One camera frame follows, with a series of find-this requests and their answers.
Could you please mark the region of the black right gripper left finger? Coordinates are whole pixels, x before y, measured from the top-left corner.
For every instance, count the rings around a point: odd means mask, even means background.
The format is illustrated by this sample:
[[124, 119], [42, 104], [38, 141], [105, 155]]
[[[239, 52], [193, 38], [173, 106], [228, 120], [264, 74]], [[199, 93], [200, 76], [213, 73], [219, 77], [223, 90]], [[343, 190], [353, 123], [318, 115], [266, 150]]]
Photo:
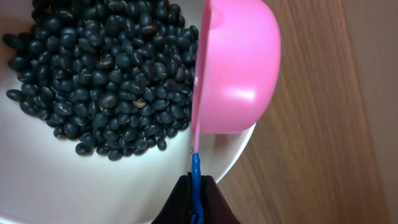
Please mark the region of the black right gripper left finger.
[[191, 175], [180, 176], [152, 224], [190, 224], [192, 209], [191, 189]]

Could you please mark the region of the pink scoop with blue handle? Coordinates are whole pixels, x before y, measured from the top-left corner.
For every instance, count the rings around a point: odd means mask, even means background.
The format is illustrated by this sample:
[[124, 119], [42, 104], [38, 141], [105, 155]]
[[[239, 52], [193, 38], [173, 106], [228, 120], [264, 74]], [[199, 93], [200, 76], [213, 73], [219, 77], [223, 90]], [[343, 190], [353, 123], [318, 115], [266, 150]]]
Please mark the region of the pink scoop with blue handle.
[[279, 26], [260, 0], [206, 0], [192, 101], [192, 223], [204, 223], [201, 134], [239, 133], [265, 112], [281, 61]]

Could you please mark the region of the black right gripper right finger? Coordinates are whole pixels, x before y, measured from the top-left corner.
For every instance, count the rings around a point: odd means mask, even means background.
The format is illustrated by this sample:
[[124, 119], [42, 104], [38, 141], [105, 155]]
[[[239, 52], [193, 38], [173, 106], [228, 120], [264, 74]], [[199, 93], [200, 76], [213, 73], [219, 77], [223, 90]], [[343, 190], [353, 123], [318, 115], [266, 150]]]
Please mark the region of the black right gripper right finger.
[[201, 177], [201, 202], [204, 208], [204, 224], [240, 224], [210, 175]]

